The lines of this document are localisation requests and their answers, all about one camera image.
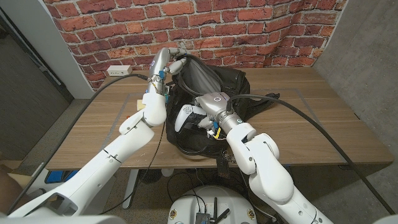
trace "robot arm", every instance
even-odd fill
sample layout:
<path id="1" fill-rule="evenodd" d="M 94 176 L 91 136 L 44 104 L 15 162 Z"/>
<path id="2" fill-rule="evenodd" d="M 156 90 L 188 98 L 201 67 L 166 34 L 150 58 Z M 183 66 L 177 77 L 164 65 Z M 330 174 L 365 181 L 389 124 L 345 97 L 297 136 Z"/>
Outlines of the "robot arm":
<path id="1" fill-rule="evenodd" d="M 166 67 L 170 57 L 185 54 L 182 49 L 163 48 L 155 56 L 150 68 L 152 77 L 148 79 L 148 89 L 142 103 L 145 108 L 125 120 L 119 128 L 118 136 L 101 150 L 91 161 L 61 186 L 43 194 L 9 215 L 12 217 L 37 217 L 41 215 L 77 216 L 84 213 L 94 196 L 107 183 L 120 165 L 154 136 L 151 127 L 161 125 L 166 119 L 165 96 L 169 89 L 165 86 L 164 72 L 181 70 L 185 62 L 177 61 Z M 63 198 L 61 205 L 54 206 L 51 198 Z"/>
<path id="2" fill-rule="evenodd" d="M 204 120 L 216 121 L 227 134 L 236 163 L 250 175 L 251 190 L 289 223 L 332 223 L 294 186 L 290 174 L 279 163 L 279 149 L 267 134 L 256 130 L 233 111 L 226 110 L 229 96 L 209 93 L 196 98 L 208 114 Z"/>

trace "white game controller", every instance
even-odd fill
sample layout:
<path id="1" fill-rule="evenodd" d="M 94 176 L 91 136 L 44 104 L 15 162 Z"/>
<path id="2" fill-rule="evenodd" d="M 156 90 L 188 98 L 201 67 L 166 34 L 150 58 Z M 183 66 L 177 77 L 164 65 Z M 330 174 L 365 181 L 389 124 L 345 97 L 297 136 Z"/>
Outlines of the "white game controller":
<path id="1" fill-rule="evenodd" d="M 179 132 L 187 121 L 194 121 L 197 114 L 207 115 L 206 111 L 199 106 L 183 105 L 175 120 L 174 131 Z"/>

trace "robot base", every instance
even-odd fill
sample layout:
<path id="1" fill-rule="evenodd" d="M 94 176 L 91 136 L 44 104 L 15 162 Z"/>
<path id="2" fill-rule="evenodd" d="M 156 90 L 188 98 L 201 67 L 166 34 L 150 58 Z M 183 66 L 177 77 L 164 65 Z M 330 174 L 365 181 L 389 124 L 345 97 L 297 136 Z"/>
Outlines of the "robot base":
<path id="1" fill-rule="evenodd" d="M 169 212 L 168 224 L 188 224 L 188 223 L 213 223 L 215 220 L 215 198 L 216 199 L 216 214 L 220 217 L 223 212 L 229 209 L 224 218 L 221 218 L 218 223 L 230 224 L 230 223 L 243 223 L 243 224 L 255 224 L 257 223 L 256 215 L 251 204 L 240 194 L 235 191 L 222 186 L 206 185 L 195 188 L 195 192 L 201 197 L 206 203 L 206 213 L 197 214 L 199 211 L 198 201 L 195 196 L 181 197 L 176 200 Z M 193 195 L 193 191 L 190 190 L 184 195 Z M 201 213 L 205 213 L 205 205 L 199 199 L 199 205 Z M 210 222 L 203 222 L 206 218 L 211 218 Z"/>

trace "white power strip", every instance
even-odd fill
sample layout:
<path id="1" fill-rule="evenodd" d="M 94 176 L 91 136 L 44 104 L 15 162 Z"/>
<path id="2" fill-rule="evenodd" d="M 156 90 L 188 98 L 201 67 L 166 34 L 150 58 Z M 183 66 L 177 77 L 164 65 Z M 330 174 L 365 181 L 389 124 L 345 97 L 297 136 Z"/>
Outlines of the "white power strip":
<path id="1" fill-rule="evenodd" d="M 111 65 L 107 69 L 110 76 L 123 76 L 132 73 L 132 67 L 130 65 Z"/>

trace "electrical cord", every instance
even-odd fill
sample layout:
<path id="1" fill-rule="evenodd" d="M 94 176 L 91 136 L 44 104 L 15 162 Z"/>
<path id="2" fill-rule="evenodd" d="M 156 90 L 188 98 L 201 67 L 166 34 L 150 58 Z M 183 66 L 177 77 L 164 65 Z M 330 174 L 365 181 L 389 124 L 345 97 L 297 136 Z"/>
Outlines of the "electrical cord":
<path id="1" fill-rule="evenodd" d="M 361 178 L 361 180 L 365 183 L 365 185 L 368 187 L 368 189 L 379 200 L 379 202 L 390 213 L 390 215 L 395 214 L 395 211 L 393 211 L 393 209 L 389 206 L 389 204 L 381 197 L 379 192 L 372 186 L 372 184 L 362 174 L 362 172 L 358 169 L 358 167 L 355 165 L 355 163 L 347 156 L 347 154 L 344 152 L 344 150 L 335 142 L 335 140 L 326 132 L 326 130 L 322 126 L 320 126 L 316 121 L 314 121 L 312 118 L 310 118 L 308 115 L 306 115 L 303 111 L 300 111 L 295 106 L 293 106 L 283 100 L 275 99 L 273 97 L 253 95 L 253 94 L 241 94 L 241 95 L 232 96 L 227 101 L 226 110 L 231 111 L 232 110 L 232 101 L 239 99 L 239 98 L 266 99 L 266 100 L 272 101 L 274 103 L 278 103 L 280 105 L 286 106 L 287 108 L 291 109 L 292 111 L 294 111 L 295 113 L 300 115 L 302 118 L 306 119 L 310 124 L 312 124 L 315 128 L 317 128 L 319 130 L 319 132 L 321 132 L 324 135 L 324 137 L 326 137 L 327 140 L 336 148 L 336 150 L 341 154 L 341 156 L 343 156 L 343 158 L 347 161 L 348 165 L 355 171 L 355 173 L 359 176 L 359 178 Z"/>
<path id="2" fill-rule="evenodd" d="M 77 116 L 75 117 L 75 119 L 72 121 L 71 125 L 69 125 L 67 131 L 65 132 L 65 134 L 61 137 L 61 140 L 58 142 L 58 144 L 55 146 L 55 149 L 50 157 L 40 166 L 40 168 L 37 170 L 37 172 L 35 173 L 35 175 L 32 177 L 32 179 L 29 181 L 29 183 L 26 185 L 26 187 L 22 190 L 22 192 L 19 194 L 18 198 L 15 199 L 15 201 L 12 203 L 12 205 L 10 206 L 10 208 L 7 211 L 7 215 L 10 215 L 11 212 L 13 211 L 13 209 L 15 208 L 15 206 L 18 204 L 19 200 L 26 194 L 26 192 L 28 191 L 28 189 L 30 188 L 30 186 L 32 186 L 33 182 L 37 179 L 37 177 L 41 174 L 41 172 L 44 170 L 45 166 L 50 162 L 51 158 L 54 156 L 54 154 L 58 151 L 59 147 L 61 146 L 61 144 L 63 143 L 63 141 L 67 138 L 69 132 L 72 130 L 73 126 L 76 124 L 76 122 L 78 121 L 78 119 L 80 118 L 80 116 L 83 114 L 83 112 L 87 109 L 87 107 L 91 104 L 91 102 L 93 102 L 93 100 L 98 96 L 98 94 L 100 94 L 104 89 L 106 89 L 107 87 L 109 87 L 110 85 L 112 85 L 113 83 L 116 83 L 122 79 L 128 78 L 128 77 L 138 77 L 141 78 L 143 80 L 147 80 L 148 77 L 145 75 L 141 75 L 141 74 L 128 74 L 122 77 L 118 77 L 115 78 L 114 80 L 111 80 L 109 83 L 105 84 L 102 88 L 100 88 L 99 90 L 97 90 L 97 92 L 88 100 L 88 102 L 86 103 L 86 105 L 81 109 L 81 111 L 77 114 Z"/>
<path id="3" fill-rule="evenodd" d="M 142 176 L 142 179 L 147 175 L 147 173 L 148 173 L 148 171 L 149 171 L 149 168 L 150 168 L 150 166 L 152 165 L 152 163 L 153 163 L 153 161 L 154 161 L 154 159 L 155 159 L 155 156 L 156 156 L 156 154 L 157 154 L 157 151 L 159 150 L 160 143 L 162 142 L 162 137 L 163 137 L 163 132 L 164 132 L 164 126 L 165 126 L 165 124 L 166 124 L 166 122 L 163 123 L 162 134 L 160 134 L 160 139 L 159 139 L 159 143 L 158 143 L 158 145 L 157 145 L 155 154 L 154 154 L 154 156 L 152 157 L 152 160 L 150 161 L 147 170 L 145 171 L 144 175 Z M 132 200 L 132 199 L 133 199 L 133 194 L 137 191 L 137 188 L 138 188 L 138 186 L 140 185 L 140 183 L 141 183 L 141 180 L 138 180 L 138 183 L 137 183 L 136 187 L 134 188 L 134 190 L 133 190 L 133 191 L 131 192 L 131 194 L 129 194 L 129 196 L 127 196 L 123 201 L 117 203 L 115 206 L 113 206 L 113 207 L 107 209 L 106 211 L 101 212 L 99 215 L 103 215 L 103 214 L 105 214 L 105 213 L 107 213 L 107 212 L 110 212 L 110 211 L 114 210 L 114 209 L 117 208 L 119 205 L 121 205 L 123 202 L 125 202 L 129 197 L 131 197 L 131 200 Z"/>

